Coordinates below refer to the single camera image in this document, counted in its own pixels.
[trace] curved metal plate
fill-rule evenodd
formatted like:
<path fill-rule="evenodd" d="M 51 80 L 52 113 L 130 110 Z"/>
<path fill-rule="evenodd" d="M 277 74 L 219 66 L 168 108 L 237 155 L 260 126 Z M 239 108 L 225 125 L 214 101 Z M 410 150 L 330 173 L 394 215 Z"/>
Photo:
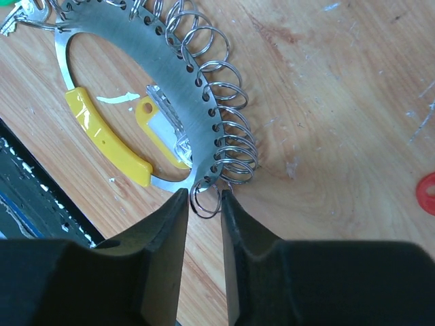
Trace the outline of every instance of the curved metal plate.
<path fill-rule="evenodd" d="M 95 34 L 124 50 L 168 97 L 184 126 L 192 148 L 193 167 L 186 179 L 167 181 L 153 175 L 152 184 L 170 192 L 176 192 L 179 188 L 190 189 L 204 176 L 211 179 L 210 185 L 214 184 L 222 171 L 222 167 L 215 173 L 210 171 L 215 162 L 214 141 L 224 133 L 222 129 L 218 132 L 212 129 L 214 124 L 222 121 L 220 114 L 214 117 L 208 114 L 209 109 L 216 107 L 213 94 L 209 90 L 210 100 L 203 100 L 203 87 L 195 85 L 198 65 L 195 63 L 193 72 L 188 72 L 186 63 L 166 44 L 166 27 L 161 21 L 154 19 L 154 16 L 142 7 L 139 8 L 139 17 L 128 21 L 132 4 L 132 1 L 127 1 L 124 9 L 98 0 L 82 2 L 80 5 L 69 1 L 62 4 L 64 10 L 67 10 L 67 6 L 72 7 L 66 14 L 68 29 L 71 29 L 71 32 L 55 33 L 56 54 L 65 83 L 69 90 L 75 88 L 68 63 L 69 42 L 74 35 Z M 146 16 L 150 17 L 153 23 L 146 25 Z M 203 85 L 206 85 L 206 79 L 202 74 L 201 79 Z"/>

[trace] blue scratch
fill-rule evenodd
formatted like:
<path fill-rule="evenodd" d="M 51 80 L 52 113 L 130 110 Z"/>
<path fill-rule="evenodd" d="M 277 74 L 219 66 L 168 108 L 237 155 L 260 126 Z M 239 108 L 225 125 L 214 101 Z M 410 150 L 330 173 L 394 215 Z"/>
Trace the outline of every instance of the blue scratch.
<path fill-rule="evenodd" d="M 329 12 L 330 10 L 337 8 L 340 4 L 341 4 L 341 2 L 333 3 L 332 5 L 327 5 L 324 8 L 324 12 Z"/>

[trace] key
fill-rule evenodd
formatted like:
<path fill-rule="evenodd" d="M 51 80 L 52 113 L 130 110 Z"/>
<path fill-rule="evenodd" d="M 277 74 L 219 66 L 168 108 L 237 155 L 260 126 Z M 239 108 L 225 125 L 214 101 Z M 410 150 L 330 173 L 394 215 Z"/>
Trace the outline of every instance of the key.
<path fill-rule="evenodd" d="M 15 3 L 15 8 L 7 15 L 0 26 L 0 33 L 8 36 L 9 33 L 15 31 L 16 16 L 23 16 L 26 17 L 26 19 L 37 22 L 45 22 L 50 16 L 50 6 L 47 0 L 43 0 L 42 3 L 42 8 L 39 8 L 35 0 L 21 0 Z"/>

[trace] red ring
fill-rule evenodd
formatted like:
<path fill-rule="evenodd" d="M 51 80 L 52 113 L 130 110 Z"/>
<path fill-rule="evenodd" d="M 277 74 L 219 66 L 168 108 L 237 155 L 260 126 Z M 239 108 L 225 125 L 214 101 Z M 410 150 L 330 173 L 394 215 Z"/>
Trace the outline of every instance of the red ring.
<path fill-rule="evenodd" d="M 417 200 L 426 212 L 431 215 L 435 215 L 435 196 L 428 194 L 428 190 L 435 186 L 435 173 L 432 173 L 424 177 L 419 184 L 415 193 L 417 195 Z"/>

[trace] wooden surface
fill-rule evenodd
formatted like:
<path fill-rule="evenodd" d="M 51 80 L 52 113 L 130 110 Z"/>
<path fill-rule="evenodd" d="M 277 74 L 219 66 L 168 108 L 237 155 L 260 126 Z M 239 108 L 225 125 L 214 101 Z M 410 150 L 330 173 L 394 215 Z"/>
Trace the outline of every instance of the wooden surface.
<path fill-rule="evenodd" d="M 197 2 L 230 35 L 251 96 L 261 168 L 236 189 L 245 209 L 284 238 L 409 240 L 435 257 L 435 217 L 414 195 L 435 171 L 435 117 L 420 128 L 435 101 L 435 2 Z M 106 237 L 169 197 L 123 177 L 80 130 L 52 33 L 19 26 L 0 48 L 1 118 Z M 144 96 L 151 82 L 98 37 L 78 36 L 71 55 L 92 96 Z M 136 125 L 136 103 L 99 109 L 157 173 L 179 177 Z M 179 320 L 225 325 L 219 217 L 190 216 Z"/>

